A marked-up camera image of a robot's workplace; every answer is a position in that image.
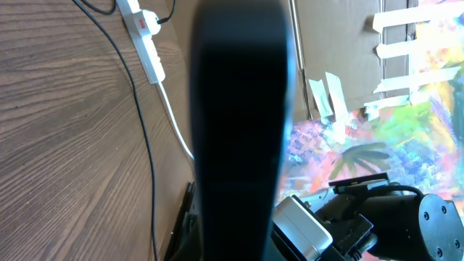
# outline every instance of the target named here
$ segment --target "painted canvas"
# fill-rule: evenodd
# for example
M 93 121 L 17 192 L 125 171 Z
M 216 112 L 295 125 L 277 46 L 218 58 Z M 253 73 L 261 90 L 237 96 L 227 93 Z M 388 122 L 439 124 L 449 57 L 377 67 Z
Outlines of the painted canvas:
M 444 2 L 420 0 L 419 4 Z M 451 35 L 464 39 L 463 23 L 464 15 L 421 22 L 417 37 Z M 413 58 L 420 73 L 464 65 L 462 46 L 427 51 Z M 338 119 L 337 126 L 325 120 L 294 125 L 278 199 L 292 194 L 306 196 L 327 187 L 329 181 L 387 172 L 393 181 L 454 200 L 464 220 L 463 68 L 453 80 L 418 86 L 416 95 L 425 97 L 424 103 L 381 109 L 375 120 L 367 121 L 360 110 Z

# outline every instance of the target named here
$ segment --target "wood grain surface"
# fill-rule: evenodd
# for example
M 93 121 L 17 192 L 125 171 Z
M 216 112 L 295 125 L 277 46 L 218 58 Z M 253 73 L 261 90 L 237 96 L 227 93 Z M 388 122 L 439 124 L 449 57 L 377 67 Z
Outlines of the wood grain surface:
M 112 0 L 92 2 L 110 9 Z M 160 17 L 169 13 L 164 0 L 139 2 Z M 138 88 L 155 158 L 162 257 L 191 162 L 119 10 L 91 14 L 120 47 Z M 186 69 L 170 22 L 154 42 L 190 145 Z M 152 259 L 151 192 L 131 83 L 108 40 L 71 1 L 0 1 L 0 260 Z

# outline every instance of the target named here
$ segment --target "white tape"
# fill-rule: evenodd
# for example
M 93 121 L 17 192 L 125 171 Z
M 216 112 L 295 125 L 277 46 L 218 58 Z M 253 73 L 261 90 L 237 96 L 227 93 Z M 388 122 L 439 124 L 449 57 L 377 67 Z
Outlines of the white tape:
M 328 92 L 332 98 L 333 109 L 335 110 L 336 120 L 345 118 L 348 114 L 347 104 L 341 89 L 341 81 L 338 76 L 326 72 Z
M 395 107 L 410 104 L 409 95 L 396 96 L 378 101 L 364 103 L 368 120 L 374 120 L 379 116 L 378 111 L 386 107 Z
M 403 41 L 392 44 L 379 44 L 376 47 L 378 58 L 387 59 L 398 57 L 407 54 L 420 53 L 432 50 L 448 48 L 452 46 L 460 46 L 460 41 L 457 38 L 437 38 L 434 40 L 414 40 Z
M 402 88 L 409 88 L 414 86 L 423 86 L 430 83 L 439 83 L 446 80 L 452 80 L 460 67 L 451 67 L 441 70 L 433 70 L 430 72 L 416 73 L 414 75 L 407 75 L 395 78 L 384 79 L 377 86 L 373 93 L 381 91 L 392 91 Z
M 461 1 L 382 12 L 374 15 L 372 27 L 377 32 L 382 33 L 385 27 L 459 17 L 463 12 L 464 2 Z
M 430 93 L 427 91 L 412 91 L 409 100 L 413 106 L 428 102 L 430 100 Z
M 332 123 L 332 138 L 340 144 L 345 144 L 345 141 L 347 140 L 347 134 L 345 133 L 346 126 L 345 119 L 337 120 L 336 122 Z
M 322 80 L 308 80 L 311 86 L 312 95 L 318 106 L 319 114 L 321 118 L 331 116 L 334 113 L 332 112 L 331 105 L 328 103 L 328 97 L 326 93 L 326 88 Z

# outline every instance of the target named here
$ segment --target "white cable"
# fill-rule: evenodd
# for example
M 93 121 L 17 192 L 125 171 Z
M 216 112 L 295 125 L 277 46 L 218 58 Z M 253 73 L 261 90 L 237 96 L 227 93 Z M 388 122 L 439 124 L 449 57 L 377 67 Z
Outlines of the white cable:
M 167 112 L 168 112 L 168 115 L 169 115 L 169 119 L 170 119 L 170 121 L 171 121 L 171 124 L 172 124 L 172 126 L 174 127 L 175 135 L 177 136 L 177 139 L 181 142 L 181 145 L 182 145 L 182 147 L 183 147 L 183 150 L 190 156 L 190 158 L 192 158 L 192 159 L 194 160 L 194 156 L 193 156 L 193 154 L 190 152 L 190 149 L 187 147 L 186 142 L 183 140 L 182 134 L 181 134 L 181 132 L 179 131 L 179 127 L 177 126 L 177 123 L 175 122 L 173 110 L 171 109 L 171 104 L 169 103 L 169 100 L 167 99 L 165 87 L 163 87 L 163 85 L 161 84 L 161 82 L 158 82 L 158 87 L 159 87 L 159 89 L 161 90 L 163 99 L 165 100 L 166 107 L 167 107 Z

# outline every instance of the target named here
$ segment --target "power strip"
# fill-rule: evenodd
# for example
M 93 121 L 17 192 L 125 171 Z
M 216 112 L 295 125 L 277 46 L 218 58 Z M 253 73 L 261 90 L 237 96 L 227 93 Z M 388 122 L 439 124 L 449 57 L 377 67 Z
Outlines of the power strip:
M 152 11 L 140 9 L 137 0 L 116 0 L 116 2 L 148 81 L 151 84 L 161 83 L 166 74 L 152 40 L 152 36 L 161 30 L 161 25 L 157 22 L 158 16 Z

